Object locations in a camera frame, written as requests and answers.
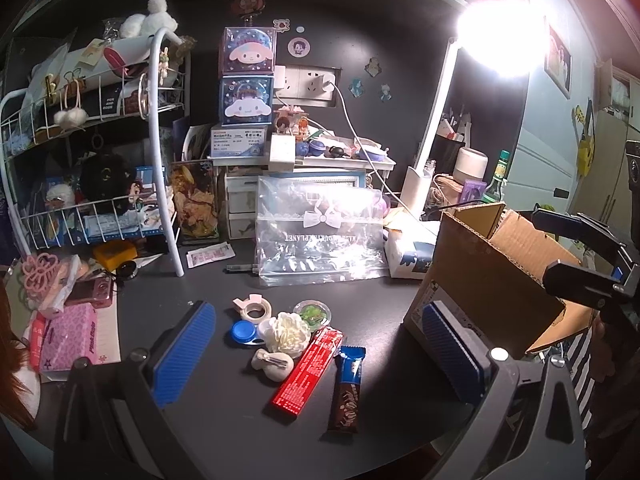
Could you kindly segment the blue contact lens case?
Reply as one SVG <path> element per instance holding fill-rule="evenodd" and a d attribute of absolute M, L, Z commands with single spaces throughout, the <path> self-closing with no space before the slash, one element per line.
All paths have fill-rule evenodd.
<path fill-rule="evenodd" d="M 257 326 L 250 321 L 235 322 L 229 330 L 229 336 L 235 344 L 241 346 L 260 346 L 264 343 L 258 335 Z"/>

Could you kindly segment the white plush hair clip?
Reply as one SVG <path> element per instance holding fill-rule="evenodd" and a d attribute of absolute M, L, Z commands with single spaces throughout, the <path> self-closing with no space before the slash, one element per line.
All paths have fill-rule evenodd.
<path fill-rule="evenodd" d="M 272 382 L 284 382 L 292 373 L 294 361 L 286 353 L 258 349 L 250 361 L 250 366 L 254 370 L 262 370 Z"/>

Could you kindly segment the white fabric flower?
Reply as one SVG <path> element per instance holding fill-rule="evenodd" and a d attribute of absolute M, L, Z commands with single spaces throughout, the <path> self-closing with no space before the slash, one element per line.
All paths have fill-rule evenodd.
<path fill-rule="evenodd" d="M 299 358 L 311 340 L 309 325 L 297 313 L 280 312 L 257 325 L 258 338 L 271 353 Z"/>

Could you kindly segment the red rectangular box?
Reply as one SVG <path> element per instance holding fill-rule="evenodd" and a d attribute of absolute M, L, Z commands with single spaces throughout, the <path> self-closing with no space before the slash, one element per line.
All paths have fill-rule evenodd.
<path fill-rule="evenodd" d="M 292 373 L 280 385 L 271 400 L 271 405 L 288 416 L 297 417 L 340 350 L 343 339 L 340 330 L 330 326 L 320 328 Z"/>

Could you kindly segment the brown chocolate bar wrapper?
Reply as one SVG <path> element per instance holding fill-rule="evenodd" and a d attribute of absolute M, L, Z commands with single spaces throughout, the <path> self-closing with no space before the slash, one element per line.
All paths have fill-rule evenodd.
<path fill-rule="evenodd" d="M 328 430 L 356 434 L 360 403 L 363 347 L 343 346 L 336 357 L 336 381 Z"/>

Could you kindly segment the round clear lidded cup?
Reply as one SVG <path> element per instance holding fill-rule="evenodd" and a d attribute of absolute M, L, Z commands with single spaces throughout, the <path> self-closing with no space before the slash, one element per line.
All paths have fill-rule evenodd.
<path fill-rule="evenodd" d="M 330 308 L 317 300 L 303 300 L 296 304 L 293 312 L 309 326 L 311 333 L 328 326 L 332 320 Z"/>

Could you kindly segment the yellow tote bag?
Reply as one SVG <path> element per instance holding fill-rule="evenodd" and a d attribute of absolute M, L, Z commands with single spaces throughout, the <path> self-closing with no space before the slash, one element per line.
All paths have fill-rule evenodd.
<path fill-rule="evenodd" d="M 572 119 L 576 131 L 579 133 L 577 149 L 577 174 L 580 178 L 585 178 L 590 173 L 590 169 L 596 151 L 596 134 L 593 125 L 593 102 L 588 100 L 587 108 L 583 110 L 577 105 L 572 111 Z"/>

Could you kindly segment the white tape dispenser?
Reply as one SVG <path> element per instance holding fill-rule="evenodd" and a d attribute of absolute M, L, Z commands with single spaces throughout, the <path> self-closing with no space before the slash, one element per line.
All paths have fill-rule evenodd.
<path fill-rule="evenodd" d="M 233 304 L 242 320 L 254 325 L 259 325 L 272 317 L 271 304 L 262 295 L 249 294 L 245 299 L 235 298 Z"/>

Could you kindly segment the small pink sachet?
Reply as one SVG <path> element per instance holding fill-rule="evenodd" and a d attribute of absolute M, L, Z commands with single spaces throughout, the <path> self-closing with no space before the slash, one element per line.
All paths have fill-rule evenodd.
<path fill-rule="evenodd" d="M 235 257 L 235 251 L 232 246 L 227 243 L 219 243 L 207 247 L 190 250 L 186 253 L 186 264 L 189 269 L 205 266 L 209 263 L 224 261 Z"/>

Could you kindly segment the pink tissue packet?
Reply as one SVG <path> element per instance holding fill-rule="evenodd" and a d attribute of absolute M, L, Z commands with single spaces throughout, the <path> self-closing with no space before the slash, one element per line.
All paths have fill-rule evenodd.
<path fill-rule="evenodd" d="M 38 373 L 66 372 L 77 359 L 98 362 L 96 309 L 72 304 L 56 318 L 37 312 L 29 335 L 29 364 Z"/>

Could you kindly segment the anime picture card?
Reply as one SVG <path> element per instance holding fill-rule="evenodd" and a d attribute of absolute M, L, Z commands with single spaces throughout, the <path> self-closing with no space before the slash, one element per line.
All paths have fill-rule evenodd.
<path fill-rule="evenodd" d="M 183 244 L 219 240 L 216 177 L 209 160 L 175 162 L 170 185 Z"/>

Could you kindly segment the clear plastic gift bag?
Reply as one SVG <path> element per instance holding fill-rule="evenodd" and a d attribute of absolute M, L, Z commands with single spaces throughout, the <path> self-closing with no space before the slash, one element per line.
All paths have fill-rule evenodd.
<path fill-rule="evenodd" d="M 345 182 L 260 177 L 255 263 L 268 286 L 370 280 L 385 275 L 384 200 Z"/>

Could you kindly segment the black plush toy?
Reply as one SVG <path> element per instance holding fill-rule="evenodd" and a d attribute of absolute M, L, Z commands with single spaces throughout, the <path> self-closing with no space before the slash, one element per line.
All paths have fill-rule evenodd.
<path fill-rule="evenodd" d="M 99 214 L 114 212 L 121 216 L 129 209 L 129 192 L 135 178 L 134 167 L 122 156 L 100 153 L 82 162 L 79 187 Z"/>

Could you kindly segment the white plush toy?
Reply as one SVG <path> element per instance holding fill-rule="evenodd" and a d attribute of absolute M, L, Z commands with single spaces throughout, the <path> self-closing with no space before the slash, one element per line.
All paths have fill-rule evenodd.
<path fill-rule="evenodd" d="M 169 14 L 166 0 L 149 0 L 146 13 L 135 13 L 125 18 L 119 26 L 119 38 L 150 39 L 161 29 L 170 32 L 178 29 L 178 22 Z"/>

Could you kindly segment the framed wall picture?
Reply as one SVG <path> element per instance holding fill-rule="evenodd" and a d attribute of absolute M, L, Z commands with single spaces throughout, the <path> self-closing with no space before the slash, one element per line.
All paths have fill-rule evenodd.
<path fill-rule="evenodd" d="M 544 70 L 560 89 L 562 95 L 570 98 L 570 78 L 572 78 L 572 56 L 560 36 L 549 29 L 549 51 L 544 59 Z"/>

